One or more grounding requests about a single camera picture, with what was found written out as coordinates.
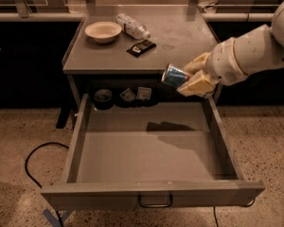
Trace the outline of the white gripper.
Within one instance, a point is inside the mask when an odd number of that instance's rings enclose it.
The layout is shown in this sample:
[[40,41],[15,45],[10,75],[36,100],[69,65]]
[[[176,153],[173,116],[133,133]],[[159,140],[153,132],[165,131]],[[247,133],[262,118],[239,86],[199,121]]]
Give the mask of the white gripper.
[[185,65],[184,70],[193,76],[177,92],[183,96],[209,97],[218,83],[230,86],[246,80],[248,76],[237,63],[234,44],[235,38],[232,37]]

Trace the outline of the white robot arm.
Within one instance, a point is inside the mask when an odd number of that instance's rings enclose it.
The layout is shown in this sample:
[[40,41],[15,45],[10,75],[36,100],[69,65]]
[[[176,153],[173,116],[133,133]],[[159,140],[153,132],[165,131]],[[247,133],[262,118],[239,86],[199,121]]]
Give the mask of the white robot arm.
[[284,68],[284,2],[270,25],[217,44],[188,63],[189,80],[177,88],[183,96],[211,96],[216,86],[230,86],[267,70]]

